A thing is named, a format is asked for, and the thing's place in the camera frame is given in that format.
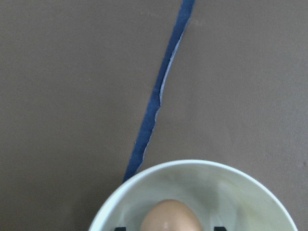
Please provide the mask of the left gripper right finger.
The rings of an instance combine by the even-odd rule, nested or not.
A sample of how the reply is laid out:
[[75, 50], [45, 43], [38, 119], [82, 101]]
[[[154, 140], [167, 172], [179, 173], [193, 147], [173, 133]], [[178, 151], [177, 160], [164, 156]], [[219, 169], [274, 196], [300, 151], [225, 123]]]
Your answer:
[[215, 226], [214, 231], [226, 231], [226, 228], [224, 226]]

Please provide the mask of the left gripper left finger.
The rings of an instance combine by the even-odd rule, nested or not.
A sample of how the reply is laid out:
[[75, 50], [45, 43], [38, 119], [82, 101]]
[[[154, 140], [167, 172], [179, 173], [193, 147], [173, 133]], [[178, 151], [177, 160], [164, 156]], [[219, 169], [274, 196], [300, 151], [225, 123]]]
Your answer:
[[116, 227], [115, 231], [126, 231], [126, 227]]

